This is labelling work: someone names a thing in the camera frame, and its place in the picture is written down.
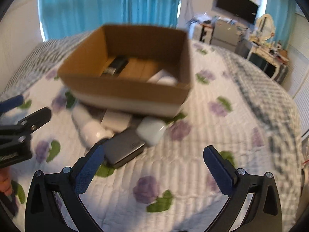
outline black tv screen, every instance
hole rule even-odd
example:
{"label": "black tv screen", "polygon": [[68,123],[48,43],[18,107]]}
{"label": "black tv screen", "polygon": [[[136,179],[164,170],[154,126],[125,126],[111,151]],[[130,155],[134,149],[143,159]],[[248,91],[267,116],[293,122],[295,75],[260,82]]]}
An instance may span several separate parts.
{"label": "black tv screen", "polygon": [[253,24],[259,6],[250,0],[217,0],[217,7]]}

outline green leaf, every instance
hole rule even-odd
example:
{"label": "green leaf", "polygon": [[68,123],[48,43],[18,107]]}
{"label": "green leaf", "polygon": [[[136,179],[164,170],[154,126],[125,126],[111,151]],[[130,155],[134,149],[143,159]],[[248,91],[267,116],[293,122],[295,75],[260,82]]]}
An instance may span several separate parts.
{"label": "green leaf", "polygon": [[57,155],[60,153],[60,143],[56,140],[53,140],[51,143],[52,149],[49,150],[49,155],[46,159],[46,162],[49,163],[51,162]]}
{"label": "green leaf", "polygon": [[31,104],[32,104],[32,100],[29,99],[29,100],[25,101],[22,105],[20,105],[18,108],[19,109],[29,109]]}
{"label": "green leaf", "polygon": [[71,109],[76,101],[76,98],[72,95],[70,91],[67,91],[65,93],[65,97],[66,97],[66,108]]}
{"label": "green leaf", "polygon": [[227,159],[229,162],[231,162],[231,164],[233,165],[233,167],[235,167],[235,162],[234,162],[234,158],[233,158],[233,154],[230,151],[221,151],[219,153],[223,159]]}
{"label": "green leaf", "polygon": [[16,181],[13,181],[13,180],[12,180],[11,184],[12,184],[12,188],[13,188],[15,194],[18,196],[18,198],[20,200],[20,203],[24,204],[25,200],[26,200],[26,195],[25,195],[25,192],[23,190],[23,187],[21,185],[19,185]]}
{"label": "green leaf", "polygon": [[172,193],[169,190],[166,190],[161,198],[158,197],[155,203],[152,203],[146,207],[146,211],[148,213],[158,213],[169,210],[172,205],[173,198]]}
{"label": "green leaf", "polygon": [[228,101],[228,99],[220,96],[220,97],[217,97],[217,101],[219,101],[219,103],[221,103],[224,106],[224,108],[225,108],[225,110],[227,110],[227,112],[230,113],[233,110],[232,107],[231,107],[231,103]]}
{"label": "green leaf", "polygon": [[207,51],[205,49],[197,49],[197,52],[200,52],[203,55],[207,55]]}
{"label": "green leaf", "polygon": [[115,171],[115,168],[107,167],[106,165],[101,164],[98,168],[98,171],[95,173],[96,176],[99,177],[108,177],[112,175]]}
{"label": "green leaf", "polygon": [[173,118],[163,118],[162,120],[165,122],[165,124],[169,125],[172,122],[176,122],[177,120],[184,119],[186,116],[188,115],[183,112],[180,112]]}
{"label": "green leaf", "polygon": [[195,74],[196,75],[196,78],[197,78],[197,81],[198,82],[200,82],[200,83],[202,83],[202,84],[206,84],[206,85],[208,85],[209,84],[209,81],[208,81],[208,79],[206,79],[206,78],[203,78],[200,74]]}

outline white bottle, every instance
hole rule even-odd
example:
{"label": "white bottle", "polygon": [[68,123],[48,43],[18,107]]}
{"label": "white bottle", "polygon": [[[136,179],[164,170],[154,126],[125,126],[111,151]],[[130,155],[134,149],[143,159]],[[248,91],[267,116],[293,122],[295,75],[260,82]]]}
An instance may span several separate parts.
{"label": "white bottle", "polygon": [[75,105],[72,117],[80,130],[82,139],[89,148],[101,139],[113,136],[112,131],[104,129],[100,122],[93,119],[87,109],[80,104]]}

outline bedspread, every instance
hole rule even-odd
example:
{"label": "bedspread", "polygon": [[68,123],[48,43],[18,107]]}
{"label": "bedspread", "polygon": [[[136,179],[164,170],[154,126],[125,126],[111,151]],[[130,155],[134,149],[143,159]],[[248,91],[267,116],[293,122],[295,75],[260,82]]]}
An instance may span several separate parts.
{"label": "bedspread", "polygon": [[[45,106],[53,112],[51,121],[32,135],[32,159],[11,167],[19,206],[14,222],[21,231],[34,172],[60,172],[87,153],[71,118],[75,98],[57,76],[61,61],[85,36],[39,46],[0,97],[25,97],[21,107],[2,116],[1,124],[16,123]],[[235,167],[274,174],[288,231],[301,185],[294,102],[257,67],[225,49],[192,41],[191,58],[194,88],[160,143],[119,169],[101,166],[81,200],[105,232],[204,231],[227,200],[203,162],[204,147],[213,145]],[[75,228],[56,197],[67,224]],[[232,228],[240,225],[250,199]]]}

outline human hand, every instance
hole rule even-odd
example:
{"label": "human hand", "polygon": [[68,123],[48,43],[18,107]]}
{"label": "human hand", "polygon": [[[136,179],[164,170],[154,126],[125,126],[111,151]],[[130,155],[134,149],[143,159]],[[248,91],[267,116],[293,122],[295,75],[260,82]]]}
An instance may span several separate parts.
{"label": "human hand", "polygon": [[11,195],[13,192],[9,167],[0,169],[0,192],[4,193],[6,196]]}

